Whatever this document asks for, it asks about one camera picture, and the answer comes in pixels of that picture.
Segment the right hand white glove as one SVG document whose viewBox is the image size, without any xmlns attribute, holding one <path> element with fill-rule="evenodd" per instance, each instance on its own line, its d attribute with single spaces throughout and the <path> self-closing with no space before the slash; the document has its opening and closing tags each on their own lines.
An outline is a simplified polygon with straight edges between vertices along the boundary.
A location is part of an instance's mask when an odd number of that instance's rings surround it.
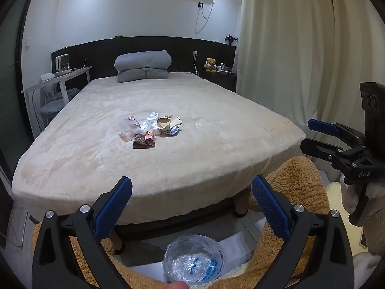
<svg viewBox="0 0 385 289">
<path fill-rule="evenodd" d="M 349 214 L 353 214 L 358 205 L 358 194 L 355 191 L 354 185 L 347 185 L 345 183 L 345 176 L 343 174 L 341 175 L 340 184 L 343 206 Z M 374 215 L 384 215 L 384 179 L 369 183 L 366 188 L 366 196 L 369 199 L 364 211 L 367 218 Z"/>
</svg>

